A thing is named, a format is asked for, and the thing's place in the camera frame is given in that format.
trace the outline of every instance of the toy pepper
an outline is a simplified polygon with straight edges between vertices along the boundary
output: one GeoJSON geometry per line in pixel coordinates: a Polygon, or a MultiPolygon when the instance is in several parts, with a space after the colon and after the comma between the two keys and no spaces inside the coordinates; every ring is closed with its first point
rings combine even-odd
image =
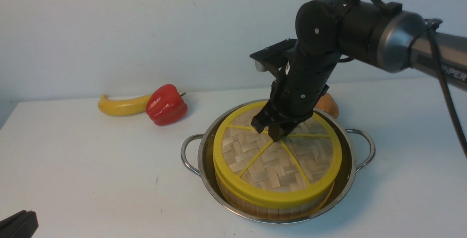
{"type": "Polygon", "coordinates": [[[156,90],[146,105],[146,113],[158,126],[164,126],[180,120],[188,111],[188,106],[172,84],[166,84],[156,90]]]}

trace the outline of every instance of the stainless steel pot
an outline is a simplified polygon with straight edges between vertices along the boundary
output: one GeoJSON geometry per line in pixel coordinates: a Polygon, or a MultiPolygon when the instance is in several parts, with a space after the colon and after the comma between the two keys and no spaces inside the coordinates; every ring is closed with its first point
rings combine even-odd
{"type": "Polygon", "coordinates": [[[216,177],[215,177],[215,169],[214,169],[214,164],[212,161],[212,146],[214,142],[214,137],[216,135],[217,129],[219,128],[219,125],[222,123],[222,121],[233,111],[237,110],[238,108],[241,108],[245,105],[249,105],[251,103],[258,102],[258,101],[252,101],[252,102],[247,102],[245,104],[239,105],[235,108],[230,109],[223,115],[221,115],[215,122],[211,124],[211,126],[206,130],[205,134],[197,134],[188,137],[185,142],[182,144],[182,162],[185,165],[186,168],[188,168],[192,173],[198,175],[201,177],[203,180],[203,183],[209,193],[212,195],[212,197],[215,198],[217,202],[219,202],[222,206],[230,210],[231,212],[235,213],[236,215],[239,215],[241,217],[250,219],[252,221],[260,222],[260,223],[275,223],[275,224],[286,224],[286,223],[299,223],[299,222],[304,222],[307,220],[310,220],[312,218],[315,218],[330,209],[332,209],[334,206],[336,206],[342,198],[347,194],[349,191],[350,187],[352,186],[352,183],[354,182],[355,179],[355,174],[358,172],[360,169],[365,167],[373,157],[375,157],[375,143],[371,139],[371,137],[366,133],[361,130],[355,130],[355,129],[347,129],[344,130],[340,125],[337,124],[336,120],[332,118],[330,115],[327,113],[315,109],[315,112],[323,117],[327,122],[332,126],[332,128],[335,130],[337,133],[340,143],[342,146],[342,165],[340,166],[339,173],[337,174],[336,180],[334,182],[334,188],[332,189],[332,192],[327,200],[327,203],[320,209],[319,211],[310,214],[308,216],[304,216],[301,218],[296,218],[296,219],[290,219],[290,220],[271,220],[271,219],[266,219],[266,218],[259,218],[256,216],[249,215],[247,213],[244,213],[237,208],[233,207],[230,205],[222,196],[222,193],[219,190],[219,187],[217,185],[216,177]],[[355,154],[352,150],[352,144],[349,139],[348,133],[354,133],[363,136],[369,143],[370,145],[370,153],[364,162],[360,163],[357,165],[355,161],[355,154]],[[198,149],[198,169],[195,168],[193,165],[191,165],[187,158],[186,158],[186,147],[187,145],[192,142],[193,140],[201,140],[200,143],[200,148],[198,149]]]}

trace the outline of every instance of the white table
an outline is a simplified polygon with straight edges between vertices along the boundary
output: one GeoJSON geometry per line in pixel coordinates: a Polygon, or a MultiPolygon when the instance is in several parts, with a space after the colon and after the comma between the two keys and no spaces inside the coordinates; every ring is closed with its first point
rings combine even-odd
{"type": "MultiPolygon", "coordinates": [[[[466,120],[467,94],[452,92],[466,120]]],[[[314,220],[240,218],[180,161],[185,138],[269,89],[188,94],[188,116],[167,127],[144,113],[107,117],[98,99],[22,102],[0,130],[0,218],[36,211],[34,238],[465,237],[467,159],[437,80],[332,85],[330,93],[340,124],[370,133],[377,154],[344,200],[314,220]]],[[[352,138],[364,159],[367,144],[352,138]]],[[[198,144],[188,147],[192,162],[198,144]]]]}

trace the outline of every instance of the black object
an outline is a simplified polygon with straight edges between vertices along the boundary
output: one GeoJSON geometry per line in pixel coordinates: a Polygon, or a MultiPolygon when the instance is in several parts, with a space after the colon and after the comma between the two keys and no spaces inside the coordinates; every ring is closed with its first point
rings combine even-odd
{"type": "Polygon", "coordinates": [[[38,227],[35,212],[22,210],[0,222],[0,238],[30,238],[38,227]]]}
{"type": "Polygon", "coordinates": [[[274,141],[285,137],[313,115],[336,64],[357,59],[391,73],[413,67],[438,77],[467,155],[467,143],[447,89],[449,83],[467,91],[467,39],[427,30],[425,20],[403,11],[402,4],[371,1],[310,1],[297,13],[293,48],[292,40],[287,40],[250,55],[263,65],[257,66],[258,70],[268,70],[276,78],[270,100],[251,125],[258,132],[268,126],[274,141]],[[348,58],[340,60],[342,55],[348,58]]]}

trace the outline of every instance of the banana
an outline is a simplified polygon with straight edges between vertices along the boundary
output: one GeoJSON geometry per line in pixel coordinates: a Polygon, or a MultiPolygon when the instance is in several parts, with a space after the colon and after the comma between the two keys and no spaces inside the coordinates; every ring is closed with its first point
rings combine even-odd
{"type": "Polygon", "coordinates": [[[109,100],[106,95],[100,96],[97,103],[99,110],[109,116],[127,116],[146,111],[146,105],[152,94],[129,100],[109,100]]]}

